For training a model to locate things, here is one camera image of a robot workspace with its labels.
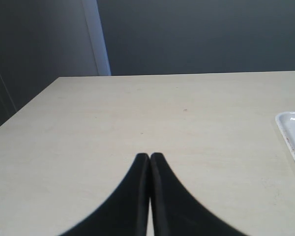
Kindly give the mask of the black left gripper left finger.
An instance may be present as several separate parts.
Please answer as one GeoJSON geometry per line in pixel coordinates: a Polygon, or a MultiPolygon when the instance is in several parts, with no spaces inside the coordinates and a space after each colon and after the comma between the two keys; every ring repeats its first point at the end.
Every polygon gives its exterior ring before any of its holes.
{"type": "Polygon", "coordinates": [[[145,236],[150,198],[150,159],[138,153],[114,192],[64,236],[145,236]]]}

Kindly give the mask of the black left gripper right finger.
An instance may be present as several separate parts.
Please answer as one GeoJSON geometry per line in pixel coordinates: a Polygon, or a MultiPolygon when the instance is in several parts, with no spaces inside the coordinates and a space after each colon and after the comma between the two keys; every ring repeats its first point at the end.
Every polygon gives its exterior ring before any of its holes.
{"type": "Polygon", "coordinates": [[[156,236],[242,236],[200,204],[176,177],[162,153],[150,157],[151,208],[156,236]]]}

